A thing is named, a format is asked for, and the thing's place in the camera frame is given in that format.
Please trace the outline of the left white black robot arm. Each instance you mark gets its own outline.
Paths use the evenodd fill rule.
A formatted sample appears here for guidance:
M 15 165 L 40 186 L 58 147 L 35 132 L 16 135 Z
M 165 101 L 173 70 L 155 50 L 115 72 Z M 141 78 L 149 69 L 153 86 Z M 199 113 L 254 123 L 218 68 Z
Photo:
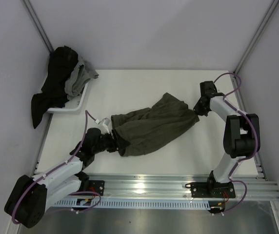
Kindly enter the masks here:
M 103 134 L 98 128 L 88 129 L 69 158 L 39 175 L 21 176 L 4 211 L 14 224 L 32 228 L 50 207 L 68 195 L 100 196 L 90 187 L 89 176 L 83 170 L 94 161 L 96 154 L 103 151 L 112 153 L 129 145 L 130 142 L 115 130 Z

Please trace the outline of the olive green shorts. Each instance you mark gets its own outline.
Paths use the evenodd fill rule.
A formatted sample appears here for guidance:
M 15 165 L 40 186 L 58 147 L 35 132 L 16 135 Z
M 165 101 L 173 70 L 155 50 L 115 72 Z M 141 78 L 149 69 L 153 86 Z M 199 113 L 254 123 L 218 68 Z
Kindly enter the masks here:
M 199 117 L 184 101 L 165 93 L 151 108 L 112 115 L 111 122 L 112 130 L 131 143 L 119 153 L 128 157 L 159 150 L 192 128 Z

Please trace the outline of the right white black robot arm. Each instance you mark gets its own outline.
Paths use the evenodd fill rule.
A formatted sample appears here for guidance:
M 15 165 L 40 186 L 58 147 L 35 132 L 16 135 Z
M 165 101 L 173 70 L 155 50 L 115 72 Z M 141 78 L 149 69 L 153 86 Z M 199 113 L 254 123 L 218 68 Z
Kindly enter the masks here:
M 226 95 L 217 91 L 213 81 L 200 83 L 200 98 L 194 111 L 199 116 L 208 116 L 209 112 L 214 112 L 225 122 L 224 155 L 206 182 L 207 193 L 216 197 L 231 183 L 231 177 L 239 165 L 259 151 L 259 117 L 232 105 Z

